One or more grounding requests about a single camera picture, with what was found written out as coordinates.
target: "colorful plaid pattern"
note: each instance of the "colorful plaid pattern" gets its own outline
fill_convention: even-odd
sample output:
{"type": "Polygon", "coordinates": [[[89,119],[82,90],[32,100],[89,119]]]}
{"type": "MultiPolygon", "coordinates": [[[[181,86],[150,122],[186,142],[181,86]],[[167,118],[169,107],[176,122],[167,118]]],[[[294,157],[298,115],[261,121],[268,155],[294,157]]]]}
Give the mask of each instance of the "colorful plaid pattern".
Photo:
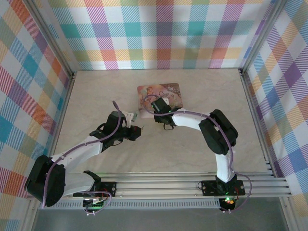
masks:
{"type": "Polygon", "coordinates": [[[69,82],[22,0],[0,2],[0,231],[24,218],[26,178],[47,154],[69,82]]]}
{"type": "Polygon", "coordinates": [[[248,71],[280,176],[308,226],[308,0],[289,0],[248,71]]]}
{"type": "Polygon", "coordinates": [[[111,70],[239,67],[275,0],[48,2],[80,69],[111,70]]]}

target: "gray floor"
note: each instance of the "gray floor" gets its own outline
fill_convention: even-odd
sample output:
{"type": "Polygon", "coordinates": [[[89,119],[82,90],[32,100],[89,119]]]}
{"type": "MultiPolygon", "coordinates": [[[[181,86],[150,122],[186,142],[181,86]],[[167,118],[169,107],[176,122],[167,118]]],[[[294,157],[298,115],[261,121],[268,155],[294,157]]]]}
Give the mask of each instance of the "gray floor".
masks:
{"type": "Polygon", "coordinates": [[[96,216],[82,210],[38,210],[34,231],[285,231],[278,198],[251,198],[231,215],[217,209],[108,209],[96,216]]]}

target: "white table surface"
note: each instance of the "white table surface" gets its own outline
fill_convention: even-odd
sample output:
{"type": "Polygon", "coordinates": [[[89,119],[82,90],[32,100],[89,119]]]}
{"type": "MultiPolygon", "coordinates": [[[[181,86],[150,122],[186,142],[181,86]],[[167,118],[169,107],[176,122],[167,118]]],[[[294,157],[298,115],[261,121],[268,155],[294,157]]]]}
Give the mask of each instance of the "white table surface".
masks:
{"type": "MultiPolygon", "coordinates": [[[[256,129],[238,71],[220,70],[123,70],[79,71],[75,80],[56,154],[83,141],[108,115],[115,100],[122,111],[138,110],[139,85],[179,83],[183,107],[196,112],[221,110],[239,133],[234,148],[234,169],[266,171],[256,129]]],[[[198,172],[216,171],[215,155],[202,134],[175,127],[165,131],[154,119],[133,123],[144,126],[136,141],[124,141],[79,165],[75,172],[198,172]]]]}

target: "plaid wall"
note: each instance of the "plaid wall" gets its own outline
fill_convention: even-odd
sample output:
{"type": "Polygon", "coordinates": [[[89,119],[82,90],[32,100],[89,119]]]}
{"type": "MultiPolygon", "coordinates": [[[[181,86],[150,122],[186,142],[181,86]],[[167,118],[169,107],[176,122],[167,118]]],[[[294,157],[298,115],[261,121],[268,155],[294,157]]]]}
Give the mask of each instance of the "plaid wall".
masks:
{"type": "Polygon", "coordinates": [[[308,0],[289,0],[248,71],[266,141],[308,226],[308,0]]]}
{"type": "Polygon", "coordinates": [[[110,70],[240,67],[275,0],[35,2],[70,62],[110,70]]]}
{"type": "Polygon", "coordinates": [[[23,2],[0,1],[0,231],[24,217],[23,187],[48,153],[68,82],[23,2]]]}

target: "marble surface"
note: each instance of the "marble surface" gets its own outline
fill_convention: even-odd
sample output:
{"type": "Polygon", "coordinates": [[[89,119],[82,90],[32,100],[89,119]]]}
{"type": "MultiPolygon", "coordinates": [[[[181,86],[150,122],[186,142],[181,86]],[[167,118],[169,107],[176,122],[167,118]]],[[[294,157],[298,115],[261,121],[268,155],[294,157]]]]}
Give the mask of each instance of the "marble surface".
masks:
{"type": "MultiPolygon", "coordinates": [[[[56,153],[84,140],[115,110],[112,100],[127,112],[138,110],[139,85],[180,85],[183,107],[197,112],[220,109],[239,133],[234,169],[266,171],[264,157],[248,108],[238,71],[220,70],[123,70],[79,71],[65,114],[56,153]]],[[[75,172],[196,172],[216,171],[214,154],[202,134],[175,127],[165,131],[153,119],[137,118],[144,126],[136,141],[124,141],[79,165],[75,172]]]]}

